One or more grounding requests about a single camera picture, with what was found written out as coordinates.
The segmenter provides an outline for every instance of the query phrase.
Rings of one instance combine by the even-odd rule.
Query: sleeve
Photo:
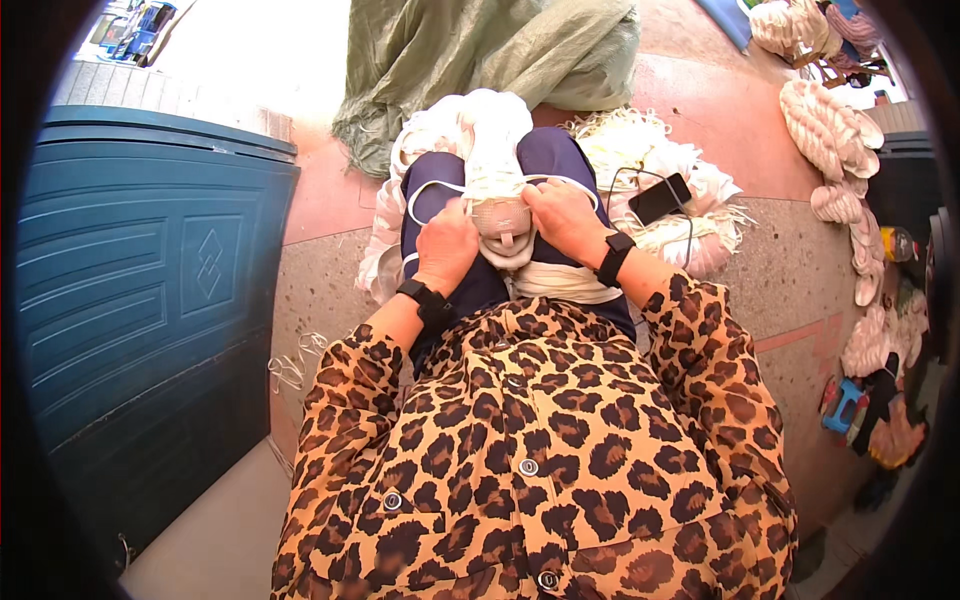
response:
[[[797,534],[783,421],[760,379],[754,341],[731,317],[729,296],[724,286],[674,275],[642,311],[653,337],[650,364],[734,513],[756,533],[757,559],[788,576]]]
[[[327,348],[304,401],[293,489],[274,563],[282,596],[304,571],[310,544],[330,535],[330,509],[345,483],[362,478],[398,418],[395,398],[403,350],[368,324]]]

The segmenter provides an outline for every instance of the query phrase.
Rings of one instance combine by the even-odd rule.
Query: leopard print shirt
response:
[[[395,406],[362,324],[306,398],[272,598],[777,598],[780,413],[726,288],[676,275],[644,358],[573,304],[460,321]]]

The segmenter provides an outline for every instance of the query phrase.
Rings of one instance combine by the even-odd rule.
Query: blue plastic stool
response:
[[[847,377],[844,377],[843,381],[840,382],[840,393],[840,401],[837,402],[836,410],[833,411],[832,415],[824,415],[823,423],[827,429],[832,429],[838,433],[847,433],[853,417],[856,415],[856,402],[863,396],[863,392],[856,387],[855,383]],[[853,410],[851,410],[847,418],[844,419],[844,411],[851,403],[853,404]]]

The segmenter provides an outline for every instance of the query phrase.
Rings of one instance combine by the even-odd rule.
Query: navy blue pants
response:
[[[578,181],[596,194],[596,174],[593,172],[593,167],[590,166],[580,145],[564,130],[541,127],[527,133],[516,145],[516,158],[524,175],[562,175]],[[403,178],[403,183],[400,185],[403,197],[407,198],[408,190],[416,191],[421,185],[432,180],[464,185],[463,159],[446,152],[428,152],[421,155],[410,165]],[[460,192],[443,185],[435,184],[426,187],[414,203],[417,221],[426,223],[444,209],[448,200],[459,195]],[[610,225],[610,219],[602,205],[597,207],[597,216],[604,225]],[[418,235],[420,235],[420,226],[410,218],[409,213],[404,214],[403,226],[400,230],[400,253],[404,258],[417,251]],[[531,260],[571,267],[582,266],[547,244],[539,233],[534,239]],[[417,268],[418,260],[414,258],[404,267],[404,278],[411,277],[417,272]],[[509,299],[503,279],[494,266],[478,252],[467,276],[447,299],[453,306],[454,320],[451,324],[478,310],[496,306]],[[610,320],[627,337],[636,341],[636,329],[630,318],[626,297],[621,296],[600,304],[581,304],[580,306],[584,310]],[[439,334],[433,336],[421,334],[414,343],[410,350],[410,358],[414,362],[416,374],[420,373],[423,361],[439,339]]]

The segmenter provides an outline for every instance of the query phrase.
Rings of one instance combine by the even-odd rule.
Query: knee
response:
[[[523,150],[529,150],[533,148],[562,148],[572,141],[573,138],[570,137],[570,134],[559,127],[537,127],[520,139],[520,142],[516,144],[516,150],[519,153]]]
[[[431,179],[450,181],[445,175],[454,176],[456,179],[462,179],[464,176],[464,160],[457,155],[449,152],[425,152],[418,156],[410,165],[407,171],[428,170],[431,175],[436,175]]]

